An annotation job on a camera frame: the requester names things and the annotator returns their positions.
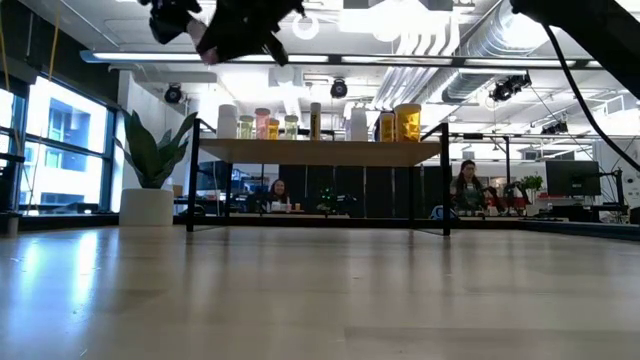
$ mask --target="white planter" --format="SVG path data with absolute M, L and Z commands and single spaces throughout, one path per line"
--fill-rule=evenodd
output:
M 172 226 L 173 192 L 161 189 L 124 189 L 120 226 Z

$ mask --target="black metal table frame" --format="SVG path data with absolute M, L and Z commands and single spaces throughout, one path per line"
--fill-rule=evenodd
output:
M 323 219 L 294 219 L 294 218 L 232 218 L 231 217 L 231 175 L 233 172 L 233 163 L 227 164 L 227 179 L 226 179 L 226 199 L 224 205 L 224 216 L 207 218 L 195 216 L 195 203 L 196 203 L 196 186 L 198 179 L 198 150 L 200 149 L 200 124 L 202 120 L 195 119 L 193 124 L 192 135 L 192 147 L 191 147 L 191 161 L 189 165 L 189 196 L 187 201 L 187 217 L 185 223 L 187 225 L 187 231 L 193 232 L 196 225 L 245 225 L 245 226 L 314 226 L 314 227 L 353 227 L 353 228 L 367 228 L 367 227 L 401 227 L 401 228 L 417 228 L 416 225 L 421 224 L 420 227 L 433 227 L 442 229 L 443 236 L 449 236 L 451 234 L 451 198 L 449 195 L 449 186 L 451 182 L 451 174 L 449 171 L 442 171 L 442 199 L 443 199 L 443 220 L 438 222 L 430 222 L 429 226 L 425 225 L 424 220 L 416 220 L 414 212 L 414 173 L 415 166 L 408 167 L 409 170 L 409 216 L 408 219 L 397 220 L 384 220 L 380 219 L 348 219 L 338 220 L 331 218 Z M 440 166 L 443 169 L 449 167 L 449 124 L 441 123 L 438 126 L 430 130 L 426 135 L 422 137 L 422 141 L 433 134 L 440 133 Z

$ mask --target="wooden floor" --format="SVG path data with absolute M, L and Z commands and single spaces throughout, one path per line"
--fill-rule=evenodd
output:
M 640 359 L 640 246 L 515 231 L 0 240 L 0 359 Z

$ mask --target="shelf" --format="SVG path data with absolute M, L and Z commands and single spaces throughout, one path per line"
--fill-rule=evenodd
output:
M 200 139 L 200 148 L 228 163 L 409 167 L 440 153 L 440 143 Z

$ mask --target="potted plant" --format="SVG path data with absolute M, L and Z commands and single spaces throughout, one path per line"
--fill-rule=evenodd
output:
M 520 182 L 522 183 L 524 190 L 528 193 L 527 195 L 529 196 L 531 203 L 535 204 L 538 191 L 542 188 L 542 176 L 525 176 Z
M 173 225 L 173 192 L 163 190 L 162 185 L 173 172 L 187 151 L 188 139 L 182 138 L 193 127 L 197 113 L 184 120 L 178 133 L 171 138 L 171 129 L 156 144 L 153 135 L 142 126 L 140 117 L 124 112 L 124 127 L 129 143 L 127 152 L 122 143 L 116 145 L 124 151 L 124 158 L 133 168 L 141 189 L 122 190 L 120 205 L 121 226 L 171 226 Z

